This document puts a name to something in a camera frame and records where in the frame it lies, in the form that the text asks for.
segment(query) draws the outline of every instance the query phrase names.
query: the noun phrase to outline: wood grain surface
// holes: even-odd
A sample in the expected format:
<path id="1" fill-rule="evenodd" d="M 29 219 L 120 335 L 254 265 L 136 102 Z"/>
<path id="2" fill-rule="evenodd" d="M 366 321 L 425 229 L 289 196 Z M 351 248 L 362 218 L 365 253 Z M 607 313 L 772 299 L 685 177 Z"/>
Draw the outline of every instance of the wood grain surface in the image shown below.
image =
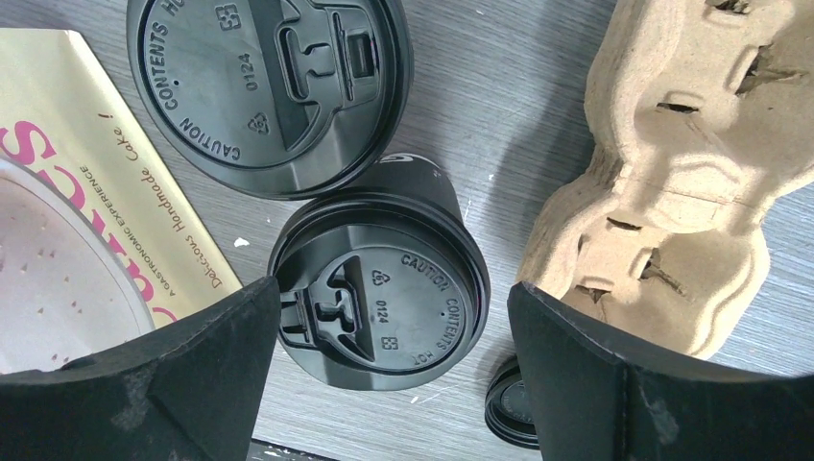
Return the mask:
<path id="1" fill-rule="evenodd" d="M 416 78 L 388 152 L 424 154 L 449 172 L 466 224 L 490 266 L 487 330 L 447 375 L 395 393 L 329 388 L 278 347 L 254 437 L 343 460 L 539 459 L 539 453 L 492 436 L 483 424 L 483 399 L 492 373 L 512 354 L 506 299 L 534 219 L 545 199 L 575 179 L 590 158 L 585 78 L 613 2 L 403 2 Z M 132 83 L 125 9 L 126 0 L 0 0 L 0 26 L 81 32 L 240 279 L 257 279 L 280 227 L 301 204 L 233 192 L 170 147 Z M 770 277 L 713 360 L 782 375 L 814 372 L 814 320 L 807 304 L 814 285 L 812 198 L 814 188 L 808 187 L 769 213 L 764 229 L 773 258 Z M 251 244 L 236 248 L 237 238 Z"/>

